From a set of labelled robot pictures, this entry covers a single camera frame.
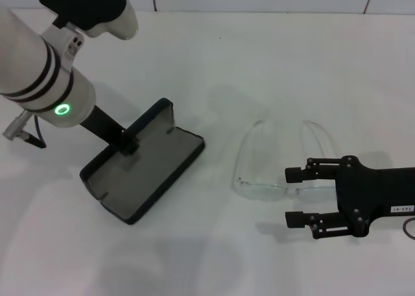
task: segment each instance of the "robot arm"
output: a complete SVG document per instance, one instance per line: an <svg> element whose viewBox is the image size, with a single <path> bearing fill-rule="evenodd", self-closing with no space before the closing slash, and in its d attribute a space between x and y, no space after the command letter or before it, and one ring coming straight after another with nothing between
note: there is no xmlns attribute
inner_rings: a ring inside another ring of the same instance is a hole
<svg viewBox="0 0 415 296"><path fill-rule="evenodd" d="M138 30L134 10L128 0L40 1L58 15L42 35L0 6L0 94L24 109L3 135L38 145L23 132L36 115L57 127L81 124L107 142L116 142L124 128L95 106L92 83L72 64L84 43L77 28L92 37L109 32L126 40ZM105 131L96 128L97 120Z"/></svg>

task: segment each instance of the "black stripe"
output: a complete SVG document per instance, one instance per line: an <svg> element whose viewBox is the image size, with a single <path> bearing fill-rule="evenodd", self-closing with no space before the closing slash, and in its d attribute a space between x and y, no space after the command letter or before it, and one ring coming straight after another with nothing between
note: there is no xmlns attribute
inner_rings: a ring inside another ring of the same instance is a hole
<svg viewBox="0 0 415 296"><path fill-rule="evenodd" d="M60 58L58 53L55 51L55 49L52 47L53 53L54 53L54 70L52 73L51 79L48 81L48 83L37 93L34 93L31 96L28 96L26 98L22 99L10 99L11 101L14 101L16 103L28 103L29 101L36 100L37 98L40 98L41 96L45 95L53 86L53 84L56 82L56 79L58 78L59 71L60 71Z"/></svg>
<svg viewBox="0 0 415 296"><path fill-rule="evenodd" d="M50 47L47 45L46 41L42 39L45 42L46 50L47 50L47 59L46 59L46 65L43 69L43 71L40 73L39 77L33 82L32 85L30 85L28 88L25 88L24 90L20 90L15 93L2 93L3 96L7 97L19 97L22 95L25 95L26 93L30 93L34 89L36 89L46 78L46 75L49 73L49 70L51 68L52 64L52 53Z"/></svg>
<svg viewBox="0 0 415 296"><path fill-rule="evenodd" d="M67 96L69 96L69 94L71 93L71 90L72 90L72 86L73 86L73 71L71 72L71 76L69 78L69 83L67 85L67 88L66 88L65 92L63 93L63 95L57 101L55 101L53 104L51 104L49 106L46 106L45 108L42 108L42 109L37 109L37 110L26 109L26 110L29 111L29 112L33 112L33 113L41 113L41 112L46 112L46 111L50 111L50 110L54 109L55 107L57 107L58 105L63 103L65 101L65 99L67 98Z"/></svg>

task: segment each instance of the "white table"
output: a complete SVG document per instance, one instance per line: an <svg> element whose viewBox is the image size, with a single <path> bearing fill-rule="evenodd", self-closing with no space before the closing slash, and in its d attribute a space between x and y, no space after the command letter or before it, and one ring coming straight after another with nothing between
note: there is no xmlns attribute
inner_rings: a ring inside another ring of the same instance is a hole
<svg viewBox="0 0 415 296"><path fill-rule="evenodd" d="M44 10L17 14L36 32L53 20ZM44 122L44 151L0 138L0 295L413 295L415 242L404 217L378 219L365 238L316 241L285 226L299 200L250 201L231 181L255 119L269 109L288 122L301 109L334 116L336 96L365 131L360 152L372 145L390 166L415 166L415 17L137 16L133 40L87 40L76 67L125 126L167 97L178 125L204 136L207 149L127 226L78 177L102 141ZM0 129L18 113L0 99Z"/></svg>

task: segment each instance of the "black cable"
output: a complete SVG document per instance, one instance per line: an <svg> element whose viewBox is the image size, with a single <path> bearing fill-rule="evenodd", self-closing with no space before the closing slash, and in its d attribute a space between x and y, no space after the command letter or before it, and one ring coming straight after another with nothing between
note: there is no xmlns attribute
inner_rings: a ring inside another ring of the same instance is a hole
<svg viewBox="0 0 415 296"><path fill-rule="evenodd" d="M41 142L43 142L45 144L45 147L46 147L45 140L43 139L42 132L40 131L39 118L38 118L38 116L34 116L34 126L36 127L36 132L38 133L39 140Z"/></svg>
<svg viewBox="0 0 415 296"><path fill-rule="evenodd" d="M415 236L413 236L411 233L409 233L408 232L408 230L407 230L407 225L408 225L408 223L410 223L411 221L414 221L415 220L415 217L412 217L412 218L409 218L409 219L407 219L407 220L405 220L405 222L403 223L403 226L402 226L402 229L403 229L403 232L409 237L409 238L411 238L411 239L413 239L413 240L415 240Z"/></svg>

